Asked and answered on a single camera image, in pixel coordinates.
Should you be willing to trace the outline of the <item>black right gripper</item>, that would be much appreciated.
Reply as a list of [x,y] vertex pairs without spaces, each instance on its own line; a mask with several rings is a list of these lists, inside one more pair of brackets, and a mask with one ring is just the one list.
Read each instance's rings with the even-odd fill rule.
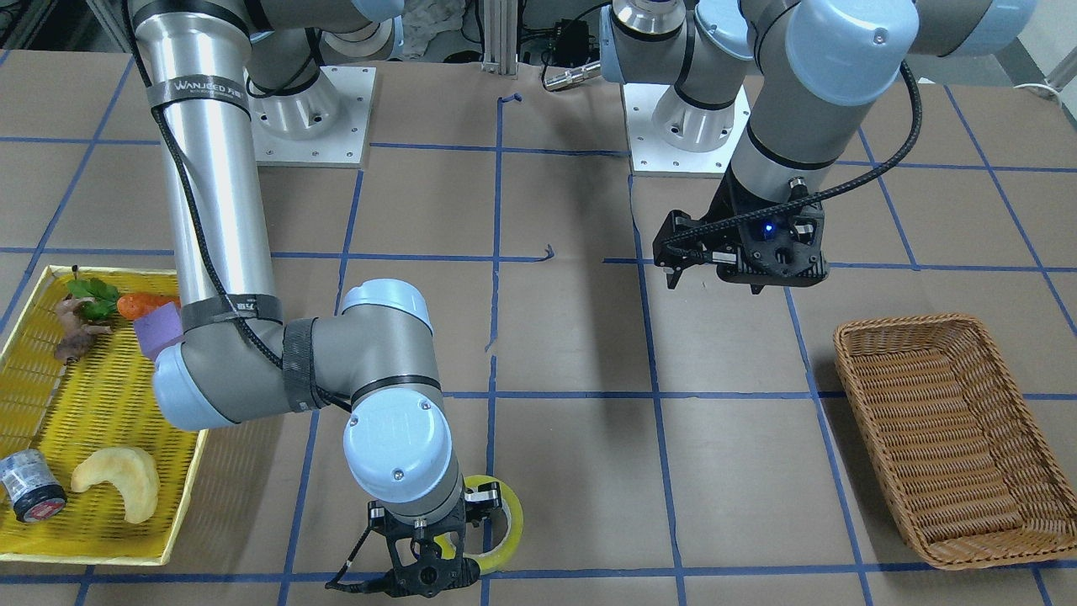
[[464,540],[468,526],[476,527],[503,509],[503,488],[465,488],[449,513],[434,522],[401,522],[382,502],[367,503],[367,529],[384,537],[392,561],[384,575],[367,582],[367,592],[392,598],[433,598],[442,591],[478,582],[482,576],[480,563],[458,551],[450,555],[449,547],[438,540],[451,540],[453,534]]

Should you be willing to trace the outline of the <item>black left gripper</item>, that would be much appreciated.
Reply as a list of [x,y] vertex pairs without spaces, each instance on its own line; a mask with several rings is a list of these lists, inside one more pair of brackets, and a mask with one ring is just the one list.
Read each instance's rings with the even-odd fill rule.
[[822,183],[826,170],[793,170],[771,181],[775,199],[754,195],[735,169],[728,170],[713,196],[707,214],[693,219],[681,210],[666,216],[651,252],[666,270],[666,288],[674,290],[689,266],[712,264],[719,279],[749,284],[751,295],[765,286],[810,287],[830,276],[830,265],[822,252],[825,226],[823,205],[805,205],[797,210],[772,212],[719,231],[688,237],[669,244],[668,239],[755,210],[786,203],[792,196],[805,196]]

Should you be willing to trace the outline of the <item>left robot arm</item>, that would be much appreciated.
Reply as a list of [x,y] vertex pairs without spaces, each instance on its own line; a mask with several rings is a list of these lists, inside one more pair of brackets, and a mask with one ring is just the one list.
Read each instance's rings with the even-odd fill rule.
[[[910,55],[984,56],[1027,26],[1034,1],[613,1],[602,9],[602,74],[663,84],[689,110],[730,119],[749,65],[764,83],[700,219],[671,210],[654,264],[676,288],[686,268],[719,279],[809,287],[830,272],[824,200],[857,189],[910,153],[923,126]],[[910,131],[865,175],[823,181],[876,101],[903,80]]]

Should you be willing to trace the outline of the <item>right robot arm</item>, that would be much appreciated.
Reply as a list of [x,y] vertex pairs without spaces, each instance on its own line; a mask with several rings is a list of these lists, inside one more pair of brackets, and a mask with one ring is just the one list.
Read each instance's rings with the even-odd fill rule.
[[257,42],[293,29],[303,76],[318,83],[309,28],[342,37],[342,55],[374,54],[362,32],[398,43],[401,1],[124,1],[122,19],[146,88],[169,173],[183,340],[155,361],[162,414],[185,431],[223,428],[335,404],[348,412],[342,448],[370,495],[365,532],[381,534],[392,567],[372,582],[327,589],[423,596],[478,582],[461,547],[507,489],[468,488],[445,414],[426,300],[406,281],[350,288],[337,315],[286,322],[272,279],[258,188],[247,64]]

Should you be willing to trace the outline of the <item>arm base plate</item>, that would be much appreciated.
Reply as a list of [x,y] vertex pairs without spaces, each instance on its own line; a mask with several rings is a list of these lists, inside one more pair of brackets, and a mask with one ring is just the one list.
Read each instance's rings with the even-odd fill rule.
[[360,169],[376,81],[373,66],[324,66],[305,91],[251,99],[255,163]]
[[671,85],[630,83],[623,105],[635,177],[724,177],[751,114],[744,88],[733,104],[704,110]]

